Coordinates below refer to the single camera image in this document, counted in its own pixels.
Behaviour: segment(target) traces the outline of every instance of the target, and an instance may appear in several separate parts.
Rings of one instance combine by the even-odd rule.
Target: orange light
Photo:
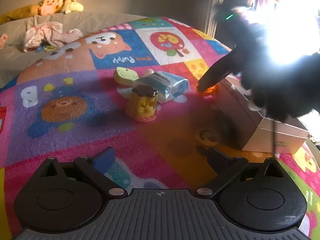
[[[217,85],[214,85],[214,86],[206,89],[206,91],[204,91],[203,93],[200,93],[197,88],[198,88],[198,83],[195,84],[196,93],[198,95],[203,96],[203,97],[212,96],[214,94],[214,92],[218,89]]]

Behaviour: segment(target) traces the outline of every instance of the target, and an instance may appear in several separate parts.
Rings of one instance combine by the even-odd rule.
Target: yellow square pattern
[[[206,33],[203,33],[202,31],[199,31],[199,30],[196,30],[196,29],[192,29],[194,32],[198,33],[199,36],[205,40],[211,40],[211,41],[214,41],[214,38],[212,38],[211,36],[209,36],[208,34]]]
[[[208,70],[208,65],[203,59],[186,61],[185,64],[197,80],[199,80]]]

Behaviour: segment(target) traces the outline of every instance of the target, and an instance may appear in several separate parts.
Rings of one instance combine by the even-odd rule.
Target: bed
[[[77,27],[85,36],[53,52],[20,52],[28,26],[48,20],[63,21],[66,30]],[[14,199],[39,164],[51,156],[66,162],[111,146],[116,153],[106,163],[106,176],[128,191],[135,187],[194,190],[204,185],[216,173],[199,146],[214,145],[230,157],[242,155],[251,162],[270,157],[217,144],[212,128],[214,100],[197,95],[195,84],[228,48],[199,30],[166,17],[115,13],[35,17],[11,22],[6,29],[11,30],[9,46],[0,51],[5,85],[0,90],[1,240],[21,230]],[[160,39],[171,38],[168,53]],[[189,90],[158,104],[155,121],[138,123],[124,111],[130,88],[115,82],[117,66],[134,69],[139,76],[150,68],[180,75],[189,80]],[[300,229],[318,239],[320,170],[312,152],[304,144],[295,155],[276,157],[307,199]]]

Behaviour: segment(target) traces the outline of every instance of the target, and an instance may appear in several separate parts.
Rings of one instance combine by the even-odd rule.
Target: stuffed animal
[[[70,12],[82,12],[83,5],[78,3],[76,0],[65,0],[61,8],[61,12],[70,13]]]
[[[63,0],[44,0],[40,6],[40,15],[58,13],[61,10]]]
[[[40,6],[37,4],[30,4],[5,13],[0,16],[0,25],[13,20],[33,17],[34,15],[38,14],[39,7]]]

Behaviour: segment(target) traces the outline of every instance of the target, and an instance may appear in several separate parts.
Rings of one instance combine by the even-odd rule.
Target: green led light
[[[229,15],[226,20],[229,20],[231,17],[233,16],[233,14]]]

